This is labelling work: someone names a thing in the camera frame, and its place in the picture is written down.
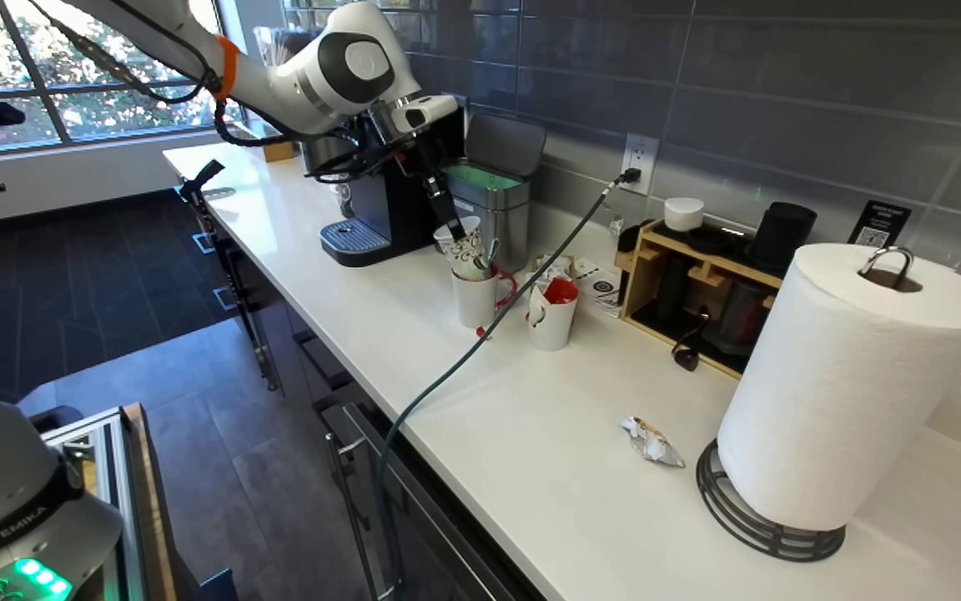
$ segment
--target floor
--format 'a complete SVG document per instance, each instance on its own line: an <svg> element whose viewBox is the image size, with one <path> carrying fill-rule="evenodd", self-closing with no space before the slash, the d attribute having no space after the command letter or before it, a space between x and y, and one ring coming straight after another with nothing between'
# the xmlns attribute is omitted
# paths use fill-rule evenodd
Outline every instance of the floor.
<svg viewBox="0 0 961 601"><path fill-rule="evenodd" d="M0 219L0 400L223 321L173 192Z"/></svg>
<svg viewBox="0 0 961 601"><path fill-rule="evenodd" d="M297 317L269 303L262 321L281 390L267 390L239 323L223 321L34 398L84 414L147 407L177 545L196 578L235 567L244 601L361 601L355 537L312 414L328 386L292 341Z"/></svg>

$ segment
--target kitchen counter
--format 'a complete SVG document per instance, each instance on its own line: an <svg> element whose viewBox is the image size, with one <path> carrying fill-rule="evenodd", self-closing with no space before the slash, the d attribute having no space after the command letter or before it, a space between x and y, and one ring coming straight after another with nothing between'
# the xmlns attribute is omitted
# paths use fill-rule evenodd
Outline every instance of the kitchen counter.
<svg viewBox="0 0 961 601"><path fill-rule="evenodd" d="M184 175L209 155L228 168L206 192L214 218L390 416L470 343L433 251L341 266L320 251L320 224L341 218L333 191L300 160L166 149ZM618 427L639 414L694 464L730 390L719 371L685 374L588 297L564 351L534 351L511 312L404 434L549 596L961 596L955 438L925 429L832 561L784 564L719 526L694 468L641 459Z"/></svg>

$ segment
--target wall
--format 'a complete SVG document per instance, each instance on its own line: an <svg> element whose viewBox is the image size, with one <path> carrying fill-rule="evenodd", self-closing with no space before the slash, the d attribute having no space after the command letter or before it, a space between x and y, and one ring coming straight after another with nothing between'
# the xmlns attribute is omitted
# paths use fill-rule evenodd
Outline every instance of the wall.
<svg viewBox="0 0 961 601"><path fill-rule="evenodd" d="M206 142L214 133L149 135L100 148L64 148L0 155L0 219L76 204L166 191L177 175L166 148Z"/></svg>
<svg viewBox="0 0 961 601"><path fill-rule="evenodd" d="M952 0L382 0L431 89L550 128L538 192L585 211L624 133L661 135L639 219L698 192L758 224L771 200L843 241L868 197L961 266L961 3Z"/></svg>

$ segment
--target window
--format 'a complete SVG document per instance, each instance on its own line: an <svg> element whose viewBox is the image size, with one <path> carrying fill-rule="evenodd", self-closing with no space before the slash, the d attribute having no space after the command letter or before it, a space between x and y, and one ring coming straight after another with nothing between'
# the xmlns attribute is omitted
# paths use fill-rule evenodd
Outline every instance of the window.
<svg viewBox="0 0 961 601"><path fill-rule="evenodd" d="M110 25L64 0L39 0L47 12L98 39L163 98L190 89L177 70L149 61ZM203 25L218 22L214 0L190 0ZM145 133L177 133L209 123L209 100L156 102L94 67L56 34L31 0L0 0L0 100L26 113L0 128L0 149L94 142Z"/></svg>

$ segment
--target paper towel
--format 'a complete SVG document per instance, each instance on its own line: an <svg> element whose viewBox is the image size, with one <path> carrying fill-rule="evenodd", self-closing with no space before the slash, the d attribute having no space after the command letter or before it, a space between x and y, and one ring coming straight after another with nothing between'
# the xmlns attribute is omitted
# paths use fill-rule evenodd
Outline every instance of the paper towel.
<svg viewBox="0 0 961 601"><path fill-rule="evenodd" d="M794 253L722 419L730 485L779 524L843 526L961 376L961 272L916 259L922 289L898 295L857 278L870 253Z"/></svg>

